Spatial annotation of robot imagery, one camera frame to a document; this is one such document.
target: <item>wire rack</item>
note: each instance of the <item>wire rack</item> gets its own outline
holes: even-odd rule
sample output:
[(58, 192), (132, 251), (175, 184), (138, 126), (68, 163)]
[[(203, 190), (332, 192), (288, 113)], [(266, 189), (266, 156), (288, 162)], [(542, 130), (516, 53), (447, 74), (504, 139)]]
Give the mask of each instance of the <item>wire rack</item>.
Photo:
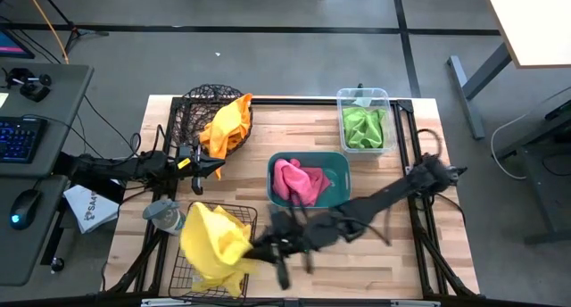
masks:
[[(211, 210), (214, 210), (217, 206), (221, 206), (224, 210), (226, 210), (226, 212), (242, 221), (242, 223), (245, 225), (252, 226), (250, 242), (253, 241), (256, 231), (256, 222), (258, 219), (258, 212), (256, 209), (240, 205), (205, 202), (202, 203)], [(190, 210), (191, 205), (192, 203), (190, 203), (188, 206), (188, 210)], [(233, 298), (223, 286), (213, 287), (203, 292), (193, 292), (191, 289), (193, 282), (201, 280), (202, 278), (200, 277), (198, 270), (196, 270), (190, 263), (188, 263), (184, 253), (179, 247), (177, 252), (177, 260), (172, 270), (172, 278), (170, 279), (169, 296), (183, 298)], [(240, 287), (242, 288), (242, 293), (237, 298), (245, 299), (246, 291), (248, 290), (247, 274), (244, 276), (244, 279), (240, 283)]]
[[(206, 124), (210, 123), (218, 110), (244, 94), (239, 90), (220, 84), (204, 84), (191, 89), (176, 105), (175, 122), (172, 129), (172, 141), (175, 145), (192, 145), (199, 143), (199, 134), (204, 131)], [(244, 139), (236, 147), (227, 150), (226, 156), (239, 149), (250, 136), (253, 124), (252, 106), (250, 110), (250, 128)]]

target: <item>monitor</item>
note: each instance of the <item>monitor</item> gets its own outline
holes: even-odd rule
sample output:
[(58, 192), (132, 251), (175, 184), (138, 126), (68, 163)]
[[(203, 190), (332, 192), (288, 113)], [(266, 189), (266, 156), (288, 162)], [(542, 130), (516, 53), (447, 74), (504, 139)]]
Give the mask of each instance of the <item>monitor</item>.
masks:
[(6, 29), (2, 29), (0, 31), (0, 57), (32, 59), (35, 55)]

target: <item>yellow cloth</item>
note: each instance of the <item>yellow cloth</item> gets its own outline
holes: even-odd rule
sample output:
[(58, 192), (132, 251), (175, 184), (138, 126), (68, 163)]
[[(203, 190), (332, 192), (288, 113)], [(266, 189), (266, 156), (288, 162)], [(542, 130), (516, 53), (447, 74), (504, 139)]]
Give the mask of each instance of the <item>yellow cloth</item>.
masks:
[(204, 204), (194, 203), (180, 234), (180, 248), (204, 281), (193, 282), (193, 291), (223, 286), (237, 297), (244, 274), (254, 271), (255, 262), (242, 259), (252, 249), (248, 240), (251, 226), (218, 206), (211, 212)]
[[(233, 149), (240, 143), (250, 128), (250, 101), (252, 94), (248, 93), (231, 104), (218, 110), (212, 122), (206, 124), (200, 134), (200, 143), (208, 149), (211, 157), (224, 159), (226, 151)], [(216, 170), (220, 179), (221, 170)]]

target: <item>white desk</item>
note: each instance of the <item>white desk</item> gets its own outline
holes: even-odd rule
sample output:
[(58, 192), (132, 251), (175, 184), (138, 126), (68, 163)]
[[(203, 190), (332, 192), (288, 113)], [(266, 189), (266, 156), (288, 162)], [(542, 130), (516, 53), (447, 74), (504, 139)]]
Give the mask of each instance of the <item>white desk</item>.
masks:
[(569, 0), (488, 0), (488, 3), (504, 43), (470, 79), (458, 56), (451, 56), (447, 62), (475, 139), (484, 137), (484, 127), (470, 101), (511, 61), (518, 68), (571, 66)]

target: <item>green cloth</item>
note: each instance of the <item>green cloth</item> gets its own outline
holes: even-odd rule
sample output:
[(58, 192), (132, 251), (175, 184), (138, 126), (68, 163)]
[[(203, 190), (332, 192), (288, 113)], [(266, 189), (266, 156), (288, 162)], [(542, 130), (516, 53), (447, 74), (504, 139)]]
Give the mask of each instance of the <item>green cloth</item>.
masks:
[(350, 148), (383, 147), (381, 120), (385, 110), (367, 111), (362, 107), (343, 109), (343, 129), (345, 143)]

